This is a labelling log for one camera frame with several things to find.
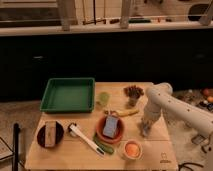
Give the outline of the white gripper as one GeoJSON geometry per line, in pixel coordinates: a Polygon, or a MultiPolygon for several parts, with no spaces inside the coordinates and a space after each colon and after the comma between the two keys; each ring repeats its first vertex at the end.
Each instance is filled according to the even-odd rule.
{"type": "Polygon", "coordinates": [[[147,129],[148,133],[152,131],[153,128],[152,125],[159,120],[160,116],[161,116],[160,108],[154,109],[150,107],[145,107],[141,126],[141,132],[143,137],[147,136],[147,129]]]}

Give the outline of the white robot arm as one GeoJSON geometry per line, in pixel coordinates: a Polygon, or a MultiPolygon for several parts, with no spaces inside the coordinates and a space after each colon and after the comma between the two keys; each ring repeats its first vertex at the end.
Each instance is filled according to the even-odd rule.
{"type": "Polygon", "coordinates": [[[152,126],[161,116],[161,110],[164,109],[187,122],[202,136],[209,137],[213,133],[213,115],[174,98],[172,93],[173,88],[169,83],[152,85],[146,89],[145,94],[148,102],[142,116],[142,135],[149,135],[152,126]]]}

